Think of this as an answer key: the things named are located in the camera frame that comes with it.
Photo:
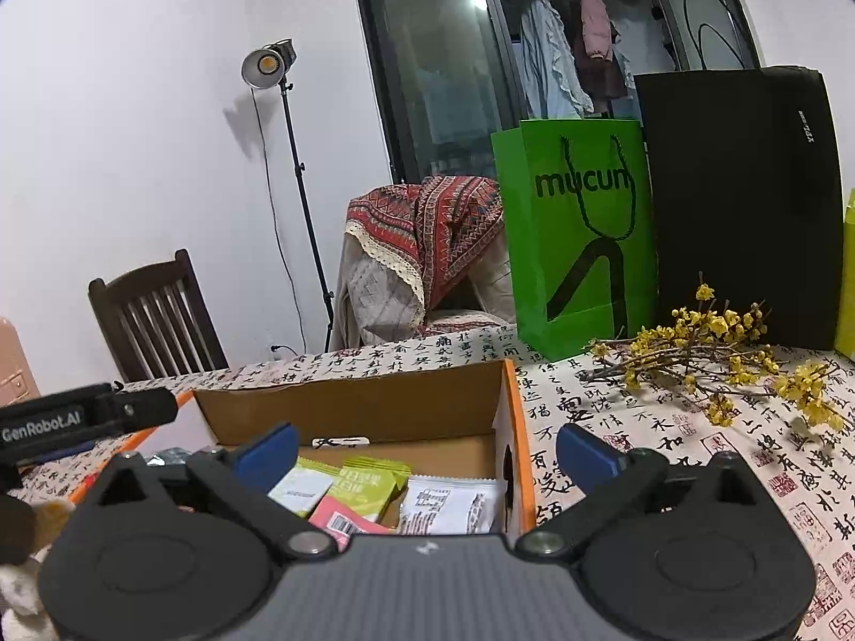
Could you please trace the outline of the gloved left hand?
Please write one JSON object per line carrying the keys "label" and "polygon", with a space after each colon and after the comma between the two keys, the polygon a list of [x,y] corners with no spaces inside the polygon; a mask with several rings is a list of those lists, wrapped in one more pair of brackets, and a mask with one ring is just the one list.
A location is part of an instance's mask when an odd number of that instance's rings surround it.
{"label": "gloved left hand", "polygon": [[46,554],[73,510],[75,505],[65,498],[33,505],[35,531],[26,559],[2,565],[2,639],[57,641],[57,630],[39,598],[38,577]]}

